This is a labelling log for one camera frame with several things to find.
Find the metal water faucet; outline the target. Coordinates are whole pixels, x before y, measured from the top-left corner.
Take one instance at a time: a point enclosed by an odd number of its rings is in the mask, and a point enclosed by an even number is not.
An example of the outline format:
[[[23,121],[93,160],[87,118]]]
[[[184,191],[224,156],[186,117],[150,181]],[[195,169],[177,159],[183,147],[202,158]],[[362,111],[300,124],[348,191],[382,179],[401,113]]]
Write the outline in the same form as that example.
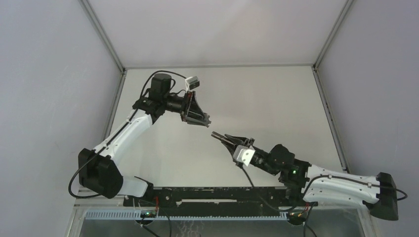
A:
[[[215,131],[213,131],[211,133],[211,137],[219,140],[220,142],[225,142],[225,143],[229,143],[230,142],[230,140],[227,137],[225,137],[224,135],[222,135],[222,134],[220,134],[218,132],[215,132]]]

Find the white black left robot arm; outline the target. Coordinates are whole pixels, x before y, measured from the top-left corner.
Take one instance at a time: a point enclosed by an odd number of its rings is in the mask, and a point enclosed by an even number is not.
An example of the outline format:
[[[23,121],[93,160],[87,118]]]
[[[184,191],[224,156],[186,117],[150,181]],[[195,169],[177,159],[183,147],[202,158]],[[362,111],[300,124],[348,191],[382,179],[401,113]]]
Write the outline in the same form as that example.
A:
[[[94,192],[93,197],[133,196],[143,206],[154,201],[151,183],[138,177],[122,175],[119,164],[128,148],[147,129],[156,123],[166,111],[180,115],[181,121],[190,125],[209,127],[211,121],[200,108],[195,88],[200,86],[197,76],[181,78],[185,81],[184,94],[172,92],[176,81],[174,72],[158,70],[146,80],[150,88],[142,88],[140,97],[124,122],[100,144],[89,150],[84,148],[78,155],[78,170],[70,179]]]

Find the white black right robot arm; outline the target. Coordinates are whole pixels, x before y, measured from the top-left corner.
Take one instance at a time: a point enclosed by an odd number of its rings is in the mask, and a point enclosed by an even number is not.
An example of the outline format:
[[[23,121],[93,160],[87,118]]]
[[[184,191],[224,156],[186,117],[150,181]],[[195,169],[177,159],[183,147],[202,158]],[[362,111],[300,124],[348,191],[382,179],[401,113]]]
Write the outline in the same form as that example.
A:
[[[266,152],[254,146],[252,138],[216,132],[211,135],[226,147],[238,167],[251,165],[278,176],[278,181],[287,189],[286,201],[291,206],[302,201],[331,202],[366,209],[382,220],[399,219],[398,189],[389,173],[360,176],[331,171],[295,158],[295,154],[281,144]]]

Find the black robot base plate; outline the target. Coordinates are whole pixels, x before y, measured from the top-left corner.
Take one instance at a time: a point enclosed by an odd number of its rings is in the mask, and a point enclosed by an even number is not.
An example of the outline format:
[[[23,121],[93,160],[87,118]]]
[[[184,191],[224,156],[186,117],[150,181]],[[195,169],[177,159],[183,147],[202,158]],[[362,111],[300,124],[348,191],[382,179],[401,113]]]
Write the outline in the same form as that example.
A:
[[[143,197],[126,197],[124,207],[156,208],[165,215],[268,216],[302,200],[291,200],[284,187],[154,187]]]

